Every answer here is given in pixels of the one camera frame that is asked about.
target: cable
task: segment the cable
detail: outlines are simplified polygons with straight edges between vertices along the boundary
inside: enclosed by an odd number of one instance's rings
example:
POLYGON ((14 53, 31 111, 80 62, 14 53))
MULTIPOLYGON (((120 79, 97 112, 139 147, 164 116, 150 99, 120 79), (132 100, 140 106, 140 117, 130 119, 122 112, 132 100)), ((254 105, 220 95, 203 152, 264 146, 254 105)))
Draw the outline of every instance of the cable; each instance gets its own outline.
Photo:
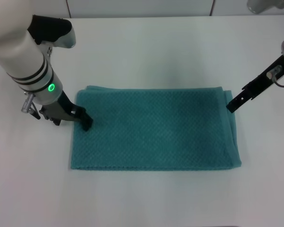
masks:
POLYGON ((38 113, 38 111, 37 111, 37 108, 36 108, 35 104, 34 104, 34 103, 32 103, 32 105, 33 105, 33 107, 34 107, 34 109, 35 109, 36 113, 38 113))
POLYGON ((276 82, 276 81, 273 81, 278 87, 282 87, 282 88, 284 88, 284 85, 281 85, 281 84, 279 84, 278 82, 276 82))
POLYGON ((213 0, 213 4, 212 4, 212 8, 210 10, 210 13, 209 13, 209 16, 212 16, 213 15, 213 8, 214 8, 214 5, 216 4, 216 0, 213 0))
POLYGON ((277 65, 277 66, 274 67, 272 70, 270 70, 270 71, 266 74, 266 76, 267 76, 268 78, 271 78, 271 81, 274 82, 278 87, 284 88, 284 85, 279 84, 279 83, 277 82, 277 78, 276 78, 276 76, 277 76, 280 72, 282 72, 282 70, 283 70, 282 66, 281 66, 281 65, 277 65))
POLYGON ((69 16, 70 16, 70 18, 71 18, 71 11, 70 11, 70 7, 69 7, 69 5, 68 5, 68 1, 67 1, 67 0, 65 0, 65 1, 66 1, 66 6, 67 6, 68 14, 69 14, 69 16))

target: green indicator light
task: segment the green indicator light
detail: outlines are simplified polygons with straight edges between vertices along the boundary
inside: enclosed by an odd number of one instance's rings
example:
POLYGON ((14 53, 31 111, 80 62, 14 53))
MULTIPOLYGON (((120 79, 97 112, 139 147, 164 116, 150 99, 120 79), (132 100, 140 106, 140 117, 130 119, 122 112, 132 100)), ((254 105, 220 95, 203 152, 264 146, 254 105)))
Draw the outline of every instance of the green indicator light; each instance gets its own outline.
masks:
POLYGON ((53 91, 55 89, 55 84, 48 86, 48 91, 53 91))

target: metal bracket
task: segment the metal bracket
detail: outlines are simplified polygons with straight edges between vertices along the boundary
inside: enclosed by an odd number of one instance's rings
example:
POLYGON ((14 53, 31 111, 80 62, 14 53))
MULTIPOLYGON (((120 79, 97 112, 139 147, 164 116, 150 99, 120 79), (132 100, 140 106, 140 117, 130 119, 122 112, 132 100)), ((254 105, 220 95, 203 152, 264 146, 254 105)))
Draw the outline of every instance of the metal bracket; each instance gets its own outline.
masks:
POLYGON ((281 55, 274 63, 272 63, 264 72, 257 76, 253 81, 249 82, 242 88, 242 92, 231 100, 226 108, 231 112, 235 112, 240 106, 248 100, 253 100, 263 91, 269 88, 274 82, 267 77, 267 73, 276 68, 278 65, 282 66, 282 71, 278 73, 275 78, 278 80, 284 75, 284 56, 281 55))

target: folded towel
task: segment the folded towel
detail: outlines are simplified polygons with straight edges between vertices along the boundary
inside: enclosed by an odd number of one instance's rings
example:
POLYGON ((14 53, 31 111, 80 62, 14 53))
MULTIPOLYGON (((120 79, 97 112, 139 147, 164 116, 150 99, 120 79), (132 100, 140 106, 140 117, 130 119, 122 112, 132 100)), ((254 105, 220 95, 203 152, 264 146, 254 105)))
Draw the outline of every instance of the folded towel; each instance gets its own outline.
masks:
POLYGON ((241 166, 231 91, 88 86, 77 105, 94 119, 75 123, 71 168, 222 170, 241 166))

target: white wall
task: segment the white wall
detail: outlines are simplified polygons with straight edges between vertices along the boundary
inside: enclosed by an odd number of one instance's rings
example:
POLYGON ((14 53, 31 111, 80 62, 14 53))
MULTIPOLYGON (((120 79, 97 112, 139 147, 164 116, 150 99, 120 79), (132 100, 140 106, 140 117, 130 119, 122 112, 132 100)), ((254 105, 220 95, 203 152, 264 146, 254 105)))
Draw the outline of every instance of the white wall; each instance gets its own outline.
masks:
MULTIPOLYGON (((35 14, 69 18, 66 0, 31 0, 35 14)), ((76 17, 176 17, 208 16, 213 0, 68 0, 76 17)), ((247 0, 216 0, 213 16, 252 15, 247 0)), ((270 9, 263 15, 284 14, 270 9)))
MULTIPOLYGON (((247 0, 216 0, 213 16, 253 15, 246 7, 247 0)), ((261 15, 284 14, 284 9, 272 8, 261 15)))
POLYGON ((72 17, 208 16, 213 0, 69 0, 72 17))
POLYGON ((31 2, 37 15, 69 18, 65 0, 31 0, 31 2))

